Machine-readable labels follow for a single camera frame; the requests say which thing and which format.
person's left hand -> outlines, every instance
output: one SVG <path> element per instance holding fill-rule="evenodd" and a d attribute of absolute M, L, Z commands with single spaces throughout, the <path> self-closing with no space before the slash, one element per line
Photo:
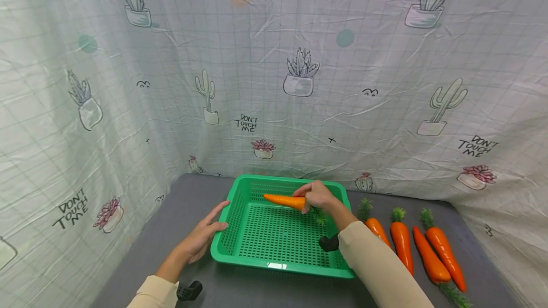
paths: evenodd
<path fill-rule="evenodd" d="M 177 252 L 180 252 L 184 258 L 187 258 L 189 263 L 194 263 L 202 258 L 203 255 L 206 254 L 215 233 L 224 231 L 228 227 L 226 222 L 213 222 L 213 219 L 215 219 L 215 216 L 222 211 L 224 207 L 228 206 L 229 203 L 230 201 L 223 201 L 218 204 L 217 207 L 213 208 L 213 210 L 196 225 L 192 232 L 177 245 Z"/>

green dot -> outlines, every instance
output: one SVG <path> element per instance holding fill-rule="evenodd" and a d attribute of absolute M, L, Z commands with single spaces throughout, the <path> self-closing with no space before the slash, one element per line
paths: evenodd
<path fill-rule="evenodd" d="M 346 48 L 354 42 L 354 33 L 350 29 L 344 29 L 337 35 L 337 45 Z"/>
<path fill-rule="evenodd" d="M 78 38 L 78 44 L 80 45 L 80 49 L 88 54 L 93 53 L 95 52 L 95 50 L 97 50 L 97 41 L 90 35 L 81 35 Z"/>

hand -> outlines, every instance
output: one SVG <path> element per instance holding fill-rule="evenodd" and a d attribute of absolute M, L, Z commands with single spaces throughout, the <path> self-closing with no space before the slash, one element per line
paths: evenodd
<path fill-rule="evenodd" d="M 215 233 L 218 231 L 224 231 L 228 224 L 226 222 L 213 222 L 215 216 L 223 210 L 230 201 L 223 201 L 213 208 L 209 214 L 196 225 L 196 227 L 188 234 L 188 236 L 177 245 L 177 252 L 182 257 L 188 259 L 188 263 L 192 264 L 198 261 L 209 247 L 209 244 L 213 240 Z"/>
<path fill-rule="evenodd" d="M 295 190 L 293 196 L 304 196 L 306 198 L 302 214 L 307 214 L 310 211 L 310 206 L 327 211 L 334 203 L 340 202 L 319 180 L 303 185 L 301 188 Z"/>

beige sleeve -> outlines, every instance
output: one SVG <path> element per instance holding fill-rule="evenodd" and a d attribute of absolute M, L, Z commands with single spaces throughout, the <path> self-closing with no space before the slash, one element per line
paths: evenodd
<path fill-rule="evenodd" d="M 363 222 L 339 233 L 339 250 L 379 308 L 434 308 L 396 253 Z"/>
<path fill-rule="evenodd" d="M 148 276 L 127 308 L 175 308 L 177 287 L 158 276 Z"/>

table surface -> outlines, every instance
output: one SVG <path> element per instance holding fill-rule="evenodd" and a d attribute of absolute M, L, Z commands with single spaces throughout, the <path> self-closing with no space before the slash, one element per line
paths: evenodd
<path fill-rule="evenodd" d="M 226 199 L 234 179 L 184 174 L 171 193 L 145 225 L 143 232 L 98 295 L 92 307 L 125 308 L 145 278 L 158 269 L 167 254 L 194 228 L 195 224 Z M 517 308 L 517 304 L 497 270 L 469 231 L 465 222 L 448 203 L 399 196 L 348 192 L 356 213 L 363 197 L 374 205 L 373 215 L 385 229 L 390 225 L 394 207 L 407 211 L 405 222 L 411 229 L 419 226 L 421 208 L 432 209 L 436 225 L 443 229 L 466 278 L 466 296 L 476 308 Z M 447 299 L 429 281 L 421 258 L 412 247 L 415 279 L 434 307 L 450 308 Z M 377 307 L 359 279 L 331 279 L 267 269 L 220 264 L 209 253 L 189 265 L 180 276 L 181 283 L 194 280 L 203 291 L 194 302 L 179 302 L 177 307 Z"/>

